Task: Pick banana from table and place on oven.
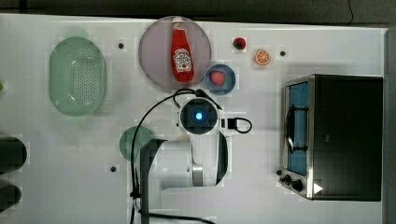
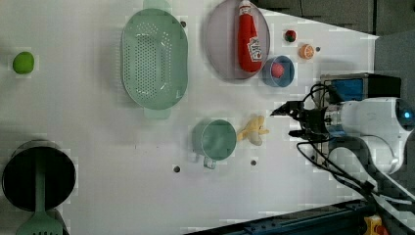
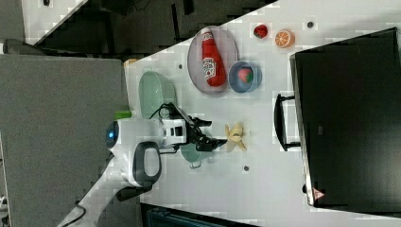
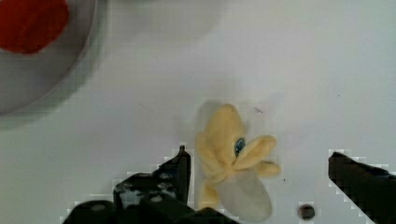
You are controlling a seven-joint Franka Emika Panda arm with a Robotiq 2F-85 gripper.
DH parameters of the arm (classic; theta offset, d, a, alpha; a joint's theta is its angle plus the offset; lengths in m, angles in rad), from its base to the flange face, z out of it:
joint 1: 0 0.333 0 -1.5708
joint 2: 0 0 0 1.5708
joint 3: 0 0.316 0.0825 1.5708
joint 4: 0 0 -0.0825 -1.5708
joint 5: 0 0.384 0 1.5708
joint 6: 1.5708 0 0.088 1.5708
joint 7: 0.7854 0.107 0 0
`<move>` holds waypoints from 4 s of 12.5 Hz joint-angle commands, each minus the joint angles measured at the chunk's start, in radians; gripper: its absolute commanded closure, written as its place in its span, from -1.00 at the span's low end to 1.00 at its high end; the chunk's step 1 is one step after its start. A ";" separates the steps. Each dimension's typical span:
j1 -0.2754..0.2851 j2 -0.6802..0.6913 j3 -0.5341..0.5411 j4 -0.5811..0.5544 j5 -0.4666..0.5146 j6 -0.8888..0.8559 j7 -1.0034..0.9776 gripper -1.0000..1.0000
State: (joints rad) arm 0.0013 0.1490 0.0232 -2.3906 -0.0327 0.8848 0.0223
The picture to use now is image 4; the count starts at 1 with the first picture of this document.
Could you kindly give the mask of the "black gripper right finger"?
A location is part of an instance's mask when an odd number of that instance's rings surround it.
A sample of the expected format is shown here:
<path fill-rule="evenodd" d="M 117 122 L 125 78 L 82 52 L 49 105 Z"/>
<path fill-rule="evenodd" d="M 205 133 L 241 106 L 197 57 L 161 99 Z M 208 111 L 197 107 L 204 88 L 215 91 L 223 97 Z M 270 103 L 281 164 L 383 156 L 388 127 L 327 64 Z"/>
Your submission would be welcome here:
<path fill-rule="evenodd" d="M 374 224 L 395 224 L 395 175 L 334 152 L 328 177 Z"/>

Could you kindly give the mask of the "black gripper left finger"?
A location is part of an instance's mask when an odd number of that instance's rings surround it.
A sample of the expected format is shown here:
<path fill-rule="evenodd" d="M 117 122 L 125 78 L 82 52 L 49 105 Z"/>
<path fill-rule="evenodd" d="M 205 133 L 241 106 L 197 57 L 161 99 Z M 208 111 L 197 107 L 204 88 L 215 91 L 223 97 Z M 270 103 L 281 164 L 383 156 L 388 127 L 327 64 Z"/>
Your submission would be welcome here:
<path fill-rule="evenodd" d="M 191 155 L 184 146 L 175 157 L 151 173 L 137 173 L 121 181 L 113 190 L 117 208 L 138 206 L 146 196 L 166 194 L 186 203 L 191 182 Z"/>

